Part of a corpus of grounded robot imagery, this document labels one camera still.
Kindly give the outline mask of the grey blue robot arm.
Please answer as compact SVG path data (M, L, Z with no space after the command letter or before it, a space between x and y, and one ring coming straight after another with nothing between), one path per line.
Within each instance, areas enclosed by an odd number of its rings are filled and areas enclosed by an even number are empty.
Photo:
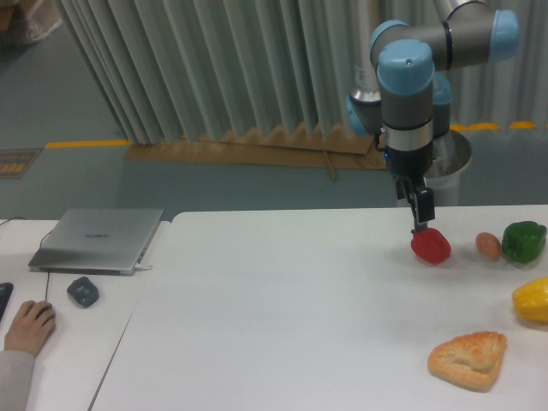
M357 134L375 139L396 197L409 203L414 232L421 232L435 218L434 192L425 183L433 141L446 132L434 119L448 111L434 101L435 74L510 59L519 50L520 23L513 11L483 1L436 1L439 22L415 27L372 18L376 1L352 6L365 38L347 97L351 123Z

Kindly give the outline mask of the person's hand on mouse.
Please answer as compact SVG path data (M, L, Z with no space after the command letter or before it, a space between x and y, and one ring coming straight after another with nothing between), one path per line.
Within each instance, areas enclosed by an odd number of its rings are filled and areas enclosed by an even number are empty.
M46 324L35 320L36 304L25 301L21 304L4 338L4 350L24 351L36 358L56 327L56 315Z

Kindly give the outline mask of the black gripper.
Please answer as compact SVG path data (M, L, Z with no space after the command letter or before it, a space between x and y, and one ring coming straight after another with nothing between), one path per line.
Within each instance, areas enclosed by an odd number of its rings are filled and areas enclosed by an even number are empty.
M432 166L433 145L427 144L412 151L400 151L387 146L384 150L384 160L387 170L393 177L396 186L396 198L403 200L406 197L401 179L407 178L411 186L425 186L425 174ZM413 234L417 234L420 228L426 228L428 223L435 218L434 192L431 188L424 187L407 194L407 201L413 214Z

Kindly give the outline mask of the grey sleeved forearm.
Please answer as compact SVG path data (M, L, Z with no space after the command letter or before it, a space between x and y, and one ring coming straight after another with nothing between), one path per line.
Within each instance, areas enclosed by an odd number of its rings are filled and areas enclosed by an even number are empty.
M1 352L1 409L25 410L34 368L34 357L24 351Z

